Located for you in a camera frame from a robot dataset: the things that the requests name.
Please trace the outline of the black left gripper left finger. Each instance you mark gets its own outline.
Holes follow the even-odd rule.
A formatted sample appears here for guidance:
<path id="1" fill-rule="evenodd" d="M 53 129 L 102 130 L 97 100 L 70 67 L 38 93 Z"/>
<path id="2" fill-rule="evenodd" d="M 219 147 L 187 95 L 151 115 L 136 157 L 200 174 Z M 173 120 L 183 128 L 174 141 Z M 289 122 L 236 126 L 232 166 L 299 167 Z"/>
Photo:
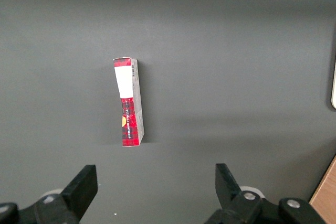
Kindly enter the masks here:
<path id="1" fill-rule="evenodd" d="M 79 223 L 98 192 L 95 165 L 86 165 L 61 192 L 42 196 L 27 208 L 1 203 L 1 223 Z"/>

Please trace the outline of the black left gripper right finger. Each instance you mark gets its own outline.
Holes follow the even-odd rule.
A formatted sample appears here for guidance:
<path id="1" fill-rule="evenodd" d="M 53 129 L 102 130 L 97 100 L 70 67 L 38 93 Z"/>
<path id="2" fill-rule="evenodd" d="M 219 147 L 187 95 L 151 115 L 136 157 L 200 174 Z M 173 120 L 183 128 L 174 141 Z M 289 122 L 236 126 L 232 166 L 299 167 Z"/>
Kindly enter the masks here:
<path id="1" fill-rule="evenodd" d="M 226 164 L 216 164 L 215 189 L 221 208 L 206 223 L 325 223 L 305 200 L 283 198 L 275 205 L 242 190 Z"/>

